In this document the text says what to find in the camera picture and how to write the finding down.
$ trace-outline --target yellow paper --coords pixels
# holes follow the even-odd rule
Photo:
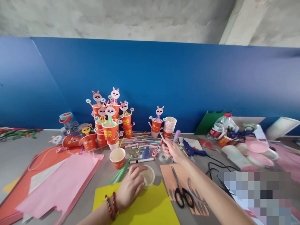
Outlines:
[[[111,196],[121,183],[96,189],[93,211],[105,200],[105,195]],[[179,225],[178,218],[170,202],[163,182],[159,186],[152,185],[148,190],[142,190],[136,201],[125,212],[118,215],[113,224],[172,224]]]
[[[20,178],[14,180],[14,181],[11,182],[10,184],[8,184],[6,187],[3,188],[3,190],[4,190],[7,194],[9,194],[9,193],[12,191],[13,187],[16,185],[16,183],[18,182],[19,179],[20,179]]]

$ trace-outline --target plastic bottle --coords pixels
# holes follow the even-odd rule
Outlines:
[[[230,124],[235,124],[232,119],[230,118],[232,116],[231,113],[225,113],[224,116],[217,119],[214,126],[210,129],[209,133],[207,134],[207,138],[210,140],[218,140],[220,135],[223,133],[223,123],[222,120],[224,120],[225,128],[228,127]]]

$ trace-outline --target bottle label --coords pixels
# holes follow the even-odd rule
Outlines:
[[[220,127],[217,127],[216,125],[214,125],[210,131],[209,134],[215,138],[218,138],[221,134],[222,134],[223,129]]]

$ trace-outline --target red bracelet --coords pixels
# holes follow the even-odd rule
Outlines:
[[[109,209],[110,218],[112,219],[112,221],[115,221],[115,216],[113,214],[113,209],[112,209],[112,206],[109,202],[109,198],[108,198],[107,195],[105,195],[105,198],[106,198],[107,206],[108,206],[108,209]]]
[[[116,217],[119,215],[119,209],[117,207],[117,201],[116,201],[116,193],[113,192],[112,194],[112,204],[113,204],[113,207],[115,208],[115,213],[116,213]]]

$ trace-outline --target concrete ceiling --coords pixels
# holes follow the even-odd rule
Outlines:
[[[300,0],[1,0],[0,36],[300,47]]]

